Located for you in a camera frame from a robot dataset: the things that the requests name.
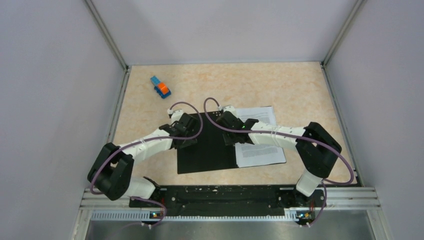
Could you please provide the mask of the printed paper sheet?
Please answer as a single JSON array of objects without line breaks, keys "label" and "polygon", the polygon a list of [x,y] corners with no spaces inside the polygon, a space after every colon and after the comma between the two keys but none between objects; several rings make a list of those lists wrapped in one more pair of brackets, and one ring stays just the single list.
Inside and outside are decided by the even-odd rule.
[{"label": "printed paper sheet", "polygon": [[[257,119],[266,124],[277,124],[272,106],[237,108],[236,113],[243,122],[247,119]],[[238,168],[285,164],[287,162],[282,148],[266,144],[237,143],[235,145],[235,158]]]}]

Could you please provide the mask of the teal folder black inside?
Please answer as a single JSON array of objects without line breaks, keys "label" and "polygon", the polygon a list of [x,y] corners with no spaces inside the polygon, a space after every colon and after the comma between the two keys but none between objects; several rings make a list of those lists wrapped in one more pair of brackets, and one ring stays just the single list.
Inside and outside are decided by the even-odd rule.
[{"label": "teal folder black inside", "polygon": [[236,150],[226,145],[224,131],[214,126],[200,113],[203,120],[201,134],[196,143],[177,150],[177,173],[191,174],[238,168]]}]

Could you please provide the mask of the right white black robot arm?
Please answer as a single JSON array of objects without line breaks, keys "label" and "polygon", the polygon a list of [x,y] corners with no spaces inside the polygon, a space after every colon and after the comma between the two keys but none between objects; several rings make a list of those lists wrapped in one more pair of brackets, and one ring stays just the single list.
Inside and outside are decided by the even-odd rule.
[{"label": "right white black robot arm", "polygon": [[224,130],[230,144],[269,145],[297,151],[305,167],[296,183],[293,200],[307,206],[314,198],[313,192],[328,178],[341,155],[341,145],[317,122],[306,127],[271,125],[248,118],[242,121],[230,111],[224,111],[215,120]]}]

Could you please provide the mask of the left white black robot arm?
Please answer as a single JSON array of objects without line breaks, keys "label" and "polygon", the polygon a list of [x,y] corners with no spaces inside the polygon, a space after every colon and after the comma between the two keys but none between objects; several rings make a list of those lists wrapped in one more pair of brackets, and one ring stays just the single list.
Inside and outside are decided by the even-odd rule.
[{"label": "left white black robot arm", "polygon": [[158,186],[146,177],[133,177],[135,165],[171,149],[182,149],[197,143],[203,130],[201,115],[177,110],[171,114],[171,123],[164,124],[151,134],[132,142],[105,144],[88,172],[90,191],[115,201],[121,197],[139,197],[149,207],[160,202]]}]

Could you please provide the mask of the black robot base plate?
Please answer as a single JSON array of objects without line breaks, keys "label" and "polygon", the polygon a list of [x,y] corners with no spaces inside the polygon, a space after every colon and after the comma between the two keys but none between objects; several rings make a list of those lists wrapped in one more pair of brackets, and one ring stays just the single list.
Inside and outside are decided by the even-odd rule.
[{"label": "black robot base plate", "polygon": [[150,199],[130,200],[129,207],[153,208],[158,202],[167,216],[282,216],[294,208],[318,210],[324,191],[315,189],[306,197],[293,185],[163,185]]}]

